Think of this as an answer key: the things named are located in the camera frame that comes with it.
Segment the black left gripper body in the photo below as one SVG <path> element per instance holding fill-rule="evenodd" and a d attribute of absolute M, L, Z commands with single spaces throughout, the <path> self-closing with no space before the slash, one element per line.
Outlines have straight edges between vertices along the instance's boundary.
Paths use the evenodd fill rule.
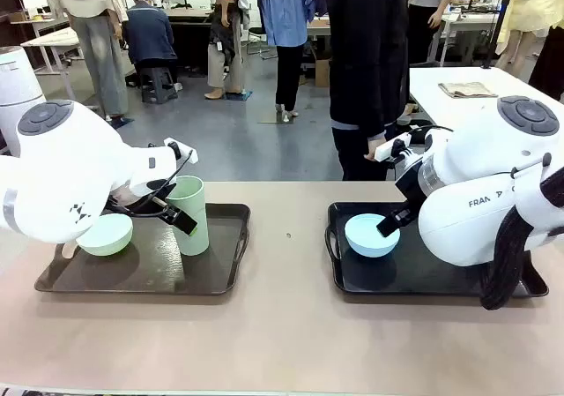
<path fill-rule="evenodd" d="M 158 215 L 165 212 L 165 207 L 152 201 L 152 194 L 137 197 L 129 191 L 115 191 L 110 194 L 104 210 L 126 215 Z"/>

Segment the person's right hand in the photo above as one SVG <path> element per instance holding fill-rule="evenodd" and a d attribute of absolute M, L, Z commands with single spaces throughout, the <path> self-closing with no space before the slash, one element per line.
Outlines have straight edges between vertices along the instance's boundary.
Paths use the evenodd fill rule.
<path fill-rule="evenodd" d="M 368 161 L 376 162 L 376 150 L 379 146 L 386 143 L 385 138 L 375 138 L 367 142 L 368 152 L 364 158 Z"/>

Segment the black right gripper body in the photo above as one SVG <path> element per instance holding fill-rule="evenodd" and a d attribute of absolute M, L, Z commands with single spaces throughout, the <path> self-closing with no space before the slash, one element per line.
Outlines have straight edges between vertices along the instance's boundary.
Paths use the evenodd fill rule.
<path fill-rule="evenodd" d="M 403 172 L 396 180 L 396 187 L 404 195 L 405 202 L 410 209 L 420 209 L 427 199 L 424 186 L 419 183 L 423 155 L 407 148 L 399 153 L 397 161 L 403 166 Z"/>

